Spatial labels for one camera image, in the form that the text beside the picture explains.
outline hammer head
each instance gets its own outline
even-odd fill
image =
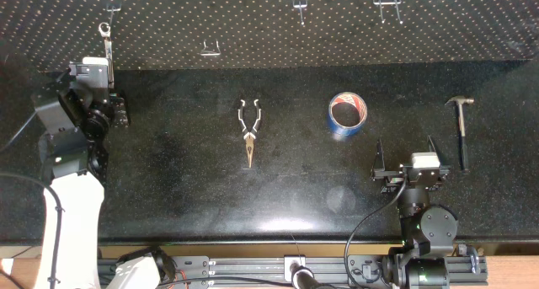
[[[464,96],[455,96],[455,97],[452,97],[450,98],[446,104],[449,104],[450,102],[455,102],[456,104],[473,104],[473,99],[472,98],[465,98]]]

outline speckled black surface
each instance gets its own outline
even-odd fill
[[[363,67],[182,70],[115,73],[127,92],[132,126],[107,139],[109,181],[99,221],[103,244],[344,240],[369,211],[389,201],[369,181],[376,139],[395,169],[432,135],[453,170],[431,194],[460,218],[459,239],[538,240],[539,65],[459,62]],[[2,80],[0,132],[6,141],[31,112],[29,94],[43,78]],[[368,118],[346,142],[332,138],[329,100],[351,91]],[[465,108],[472,173],[458,165],[456,113],[444,103],[475,97]],[[259,99],[263,123],[253,168],[237,121],[240,99]],[[254,109],[246,110],[252,123]],[[0,169],[37,174],[34,122]],[[0,242],[39,242],[41,193],[0,182]],[[370,220],[358,239],[398,240],[396,211]]]

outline hammer handle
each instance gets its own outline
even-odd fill
[[[461,136],[461,160],[462,160],[462,172],[468,174],[470,168],[468,167],[468,147],[466,146],[466,137]]]

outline pliers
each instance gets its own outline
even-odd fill
[[[262,110],[259,107],[259,100],[256,99],[254,101],[254,106],[256,107],[256,121],[254,122],[253,129],[249,131],[243,121],[243,107],[245,107],[245,100],[241,99],[241,101],[242,105],[237,110],[237,118],[239,119],[240,125],[242,125],[243,139],[245,140],[245,148],[247,149],[247,159],[249,161],[249,167],[251,168],[253,162],[254,140],[256,139],[254,133],[258,133],[259,131]]]

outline hammer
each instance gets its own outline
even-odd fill
[[[460,144],[461,144],[461,160],[462,160],[462,172],[467,174],[470,172],[468,167],[468,153],[466,146],[466,132],[464,131],[464,114],[462,112],[463,104],[473,104],[473,99],[467,99],[464,96],[455,96],[447,101],[446,104],[450,102],[455,102],[458,107],[458,128],[461,133]]]

